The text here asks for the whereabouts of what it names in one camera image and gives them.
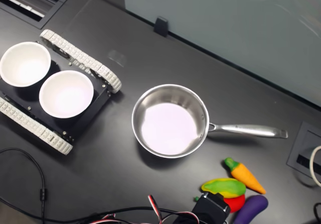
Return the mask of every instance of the bowl rim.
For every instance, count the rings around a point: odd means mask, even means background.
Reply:
[[[140,104],[142,103],[142,101],[153,91],[159,89],[159,88],[163,88],[163,87],[178,87],[178,88],[181,88],[182,90],[188,92],[189,94],[193,95],[199,102],[200,104],[203,106],[204,108],[204,114],[205,114],[205,120],[206,120],[206,126],[205,126],[205,130],[204,130],[204,134],[202,136],[202,138],[199,140],[198,144],[195,145],[192,149],[188,150],[188,151],[185,151],[185,152],[182,152],[180,154],[176,154],[176,155],[165,155],[165,154],[161,154],[159,152],[156,152],[155,150],[151,149],[150,147],[148,147],[146,145],[146,143],[144,143],[144,141],[141,141],[140,138],[138,137],[138,134],[136,132],[136,126],[134,124],[134,117],[135,117],[135,113],[138,109],[138,107],[140,106]],[[135,106],[134,106],[134,109],[132,111],[132,115],[131,115],[131,126],[132,126],[132,130],[135,134],[135,137],[137,139],[137,141],[140,143],[141,146],[143,146],[147,151],[149,151],[150,153],[156,155],[156,156],[159,156],[159,157],[162,157],[162,158],[167,158],[167,159],[176,159],[176,158],[180,158],[180,157],[183,157],[183,156],[186,156],[186,155],[189,155],[191,153],[193,153],[194,151],[196,151],[201,145],[202,143],[204,142],[206,136],[207,136],[207,133],[208,133],[208,130],[209,130],[209,124],[210,124],[210,117],[209,117],[209,113],[207,111],[207,108],[205,106],[205,104],[203,103],[203,101],[201,100],[201,98],[195,93],[193,92],[192,90],[190,90],[189,88],[187,87],[184,87],[184,86],[181,86],[181,85],[177,85],[177,84],[163,84],[163,85],[159,85],[159,86],[156,86],[156,87],[153,87],[149,90],[147,90],[145,93],[143,93],[143,95],[138,99],[138,101],[136,102]]]
[[[59,75],[63,75],[63,74],[69,74],[69,73],[71,73],[71,72],[72,72],[73,74],[76,74],[76,75],[78,75],[78,76],[81,76],[82,79],[84,79],[87,83],[89,83],[88,85],[91,86],[91,87],[90,87],[91,99],[90,99],[90,101],[88,101],[88,103],[85,105],[86,107],[84,107],[82,110],[79,110],[79,111],[75,112],[76,114],[72,114],[72,115],[56,114],[56,113],[50,111],[50,110],[46,107],[46,105],[45,105],[45,103],[44,103],[43,98],[44,98],[45,87],[46,87],[46,86],[48,85],[48,83],[49,83],[50,81],[52,81],[52,79],[54,79],[55,77],[57,77],[57,76],[59,76]],[[46,79],[46,81],[43,83],[43,85],[41,86],[40,91],[39,91],[39,102],[40,102],[40,105],[41,105],[42,109],[43,109],[47,114],[49,114],[49,115],[51,115],[51,116],[53,116],[53,117],[55,117],[55,118],[59,118],[59,119],[68,119],[68,118],[72,118],[72,117],[74,117],[74,116],[77,116],[77,115],[81,114],[82,112],[84,112],[84,111],[90,106],[93,97],[94,97],[94,86],[93,86],[91,80],[90,80],[85,74],[83,74],[83,73],[81,73],[81,72],[78,72],[78,71],[74,71],[74,70],[60,71],[60,72],[57,72],[57,73],[51,75],[51,76],[48,77],[48,78]]]
[[[39,78],[38,80],[29,82],[29,83],[27,83],[27,84],[20,84],[20,83],[12,82],[11,80],[9,80],[9,79],[6,77],[6,75],[5,75],[4,72],[3,72],[3,64],[4,64],[4,61],[5,61],[5,58],[7,57],[7,55],[10,54],[10,52],[13,51],[15,48],[20,47],[20,46],[22,46],[22,45],[34,45],[34,46],[39,47],[40,49],[42,49],[42,50],[45,52],[45,54],[47,55],[47,59],[48,59],[46,73],[45,73],[41,78]],[[47,73],[48,73],[48,71],[49,71],[49,69],[50,69],[50,66],[51,66],[51,56],[50,56],[50,53],[49,53],[49,51],[48,51],[47,48],[45,48],[43,45],[41,45],[41,44],[39,44],[39,43],[36,43],[36,42],[20,42],[20,43],[18,43],[18,44],[15,44],[15,45],[9,47],[9,48],[6,50],[6,52],[4,53],[4,55],[2,56],[2,58],[1,58],[1,60],[0,60],[0,77],[1,77],[7,84],[9,84],[9,85],[11,85],[11,86],[14,86],[14,87],[28,87],[28,86],[31,86],[31,85],[39,82],[41,79],[43,79],[43,78],[47,75]]]

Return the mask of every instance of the saucepan handle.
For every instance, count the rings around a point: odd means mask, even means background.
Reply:
[[[287,139],[288,134],[286,130],[262,126],[262,125],[215,125],[210,123],[213,128],[209,132],[233,132],[238,134],[254,135],[267,138],[283,138]]]

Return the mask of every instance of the yellow green toy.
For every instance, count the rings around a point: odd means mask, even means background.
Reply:
[[[248,188],[261,194],[265,194],[265,189],[260,185],[257,179],[242,163],[234,161],[232,158],[226,158],[225,164],[231,169],[232,176],[244,183]]]
[[[213,194],[220,193],[225,198],[235,198],[245,193],[245,185],[233,178],[219,178],[204,183],[201,187],[203,191]]]

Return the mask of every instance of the orange carrot toy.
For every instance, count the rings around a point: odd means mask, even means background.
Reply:
[[[265,194],[266,191],[256,180],[254,175],[243,165],[242,163],[234,161],[232,158],[226,158],[225,164],[231,169],[232,176],[243,182],[248,188],[255,190],[261,194]]]

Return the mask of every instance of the green carrot top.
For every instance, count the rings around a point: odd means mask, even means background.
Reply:
[[[224,162],[231,169],[231,171],[233,171],[239,165],[239,162],[234,161],[230,157],[226,158]]]

